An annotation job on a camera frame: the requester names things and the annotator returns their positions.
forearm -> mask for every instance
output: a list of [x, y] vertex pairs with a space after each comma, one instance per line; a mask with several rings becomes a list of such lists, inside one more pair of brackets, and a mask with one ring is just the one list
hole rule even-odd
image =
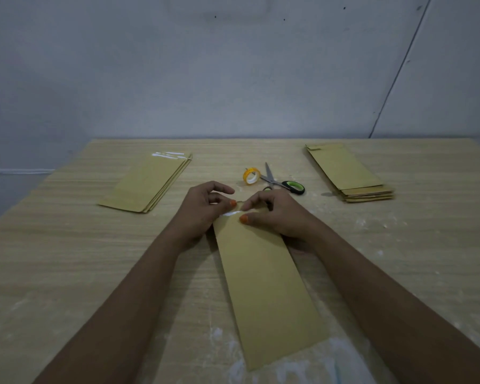
[[480, 383], [480, 349], [320, 223], [306, 240], [402, 383]]
[[162, 233], [35, 383], [126, 383], [142, 362], [181, 248]]

table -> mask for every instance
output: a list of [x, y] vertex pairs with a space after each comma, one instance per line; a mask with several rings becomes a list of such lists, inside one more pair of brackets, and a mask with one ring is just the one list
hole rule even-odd
[[[330, 140], [94, 140], [0, 218], [0, 383], [29, 383], [87, 321], [172, 217], [207, 180], [237, 200], [268, 161], [274, 176], [405, 288], [480, 346], [480, 147], [467, 139], [342, 140], [396, 199], [345, 204], [305, 144]], [[194, 159], [148, 214], [97, 206], [139, 154], [192, 150]], [[213, 235], [177, 263], [140, 383], [390, 383], [319, 260], [290, 248], [331, 337], [249, 373]]]

tape roll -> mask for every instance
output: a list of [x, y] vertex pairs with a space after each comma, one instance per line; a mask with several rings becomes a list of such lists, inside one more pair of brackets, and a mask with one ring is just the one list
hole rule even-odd
[[247, 183], [248, 186], [251, 184], [256, 183], [259, 181], [259, 176], [261, 173], [259, 170], [255, 167], [248, 168], [244, 173], [243, 173], [243, 181]]

hand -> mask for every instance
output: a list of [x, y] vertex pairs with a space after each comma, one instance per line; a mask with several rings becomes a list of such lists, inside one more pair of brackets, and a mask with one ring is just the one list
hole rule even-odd
[[213, 193], [214, 190], [226, 194], [235, 192], [231, 187], [215, 181], [191, 187], [163, 233], [169, 234], [183, 247], [206, 233], [214, 220], [237, 205], [235, 200]]
[[272, 211], [246, 213], [240, 217], [240, 222], [246, 225], [270, 227], [279, 234], [306, 241], [317, 227], [324, 225], [320, 219], [294, 200], [288, 190], [258, 191], [244, 202], [242, 211], [248, 211], [260, 202], [272, 204]]

scissors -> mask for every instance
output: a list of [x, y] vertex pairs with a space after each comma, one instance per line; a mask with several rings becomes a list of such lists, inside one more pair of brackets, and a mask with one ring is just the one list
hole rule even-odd
[[[260, 178], [262, 178], [262, 180], [264, 180], [266, 182], [269, 182], [271, 184], [276, 184], [278, 186], [284, 187], [287, 190], [289, 190], [291, 193], [294, 193], [294, 194], [297, 194], [297, 195], [302, 195], [302, 194], [304, 194], [304, 191], [306, 191], [304, 186], [302, 186], [299, 182], [295, 182], [295, 181], [277, 182], [274, 179], [274, 175], [272, 175], [272, 172], [270, 171], [269, 164], [267, 162], [265, 162], [265, 170], [267, 171], [267, 176], [265, 176], [265, 175], [260, 175], [259, 176]], [[272, 186], [268, 185], [267, 187], [265, 187], [263, 189], [263, 191], [265, 191], [265, 190], [272, 190]]]

